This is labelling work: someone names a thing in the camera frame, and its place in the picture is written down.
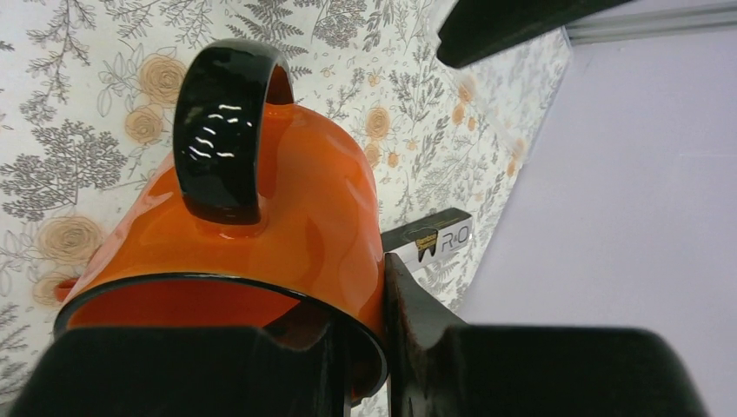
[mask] black rim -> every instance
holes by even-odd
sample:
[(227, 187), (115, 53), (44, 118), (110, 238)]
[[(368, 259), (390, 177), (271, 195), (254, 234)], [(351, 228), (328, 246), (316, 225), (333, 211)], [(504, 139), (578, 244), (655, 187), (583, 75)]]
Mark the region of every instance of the black rim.
[(120, 287), (136, 285), (136, 284), (140, 284), (140, 283), (148, 282), (148, 281), (160, 281), (160, 280), (225, 281), (225, 282), (233, 283), (233, 284), (248, 285), (251, 287), (267, 289), (269, 291), (273, 291), (281, 295), (286, 295), (288, 297), (294, 298), (299, 301), (306, 301), (306, 302), (314, 303), (318, 307), (327, 309), (331, 313), (336, 314), (338, 317), (343, 319), (345, 322), (349, 323), (351, 328), (353, 328), (354, 330), (357, 330), (358, 334), (364, 336), (363, 338), (370, 341), (371, 345), (374, 347), (376, 355), (379, 358), (379, 362), (381, 363), (381, 373), (379, 375), (379, 378), (376, 380), (376, 384), (374, 384), (374, 386), (371, 389), (367, 390), (365, 394), (358, 393), (357, 397), (359, 397), (359, 401), (361, 398), (368, 398), (376, 394), (376, 392), (379, 391), (379, 388), (381, 388), (382, 385), (384, 384), (384, 381), (387, 379), (388, 363), (387, 363), (387, 357), (386, 357), (386, 348), (382, 345), (382, 342), (376, 337), (374, 332), (372, 332), (369, 328), (367, 328), (363, 323), (351, 317), (350, 315), (344, 313), (340, 309), (329, 305), (327, 302), (317, 300), (316, 298), (310, 297), (309, 295), (305, 295), (303, 293), (293, 291), (288, 288), (279, 287), (274, 284), (269, 284), (269, 283), (261, 282), (261, 281), (255, 281), (249, 278), (242, 278), (240, 276), (233, 276), (233, 275), (217, 275), (217, 274), (205, 274), (205, 273), (196, 273), (196, 272), (182, 272), (182, 273), (138, 275), (138, 276), (132, 276), (129, 278), (122, 278), (120, 280), (116, 280), (113, 282), (106, 282), (104, 284), (91, 288), (90, 290), (85, 291), (75, 296), (62, 307), (62, 309), (59, 311), (59, 315), (56, 317), (56, 320), (54, 321), (54, 336), (58, 336), (67, 330), (66, 324), (69, 322), (71, 316), (74, 314), (74, 312), (78, 308), (84, 305), (87, 301), (90, 301), (93, 298), (99, 296), (100, 294), (109, 292), (114, 289), (118, 289)]

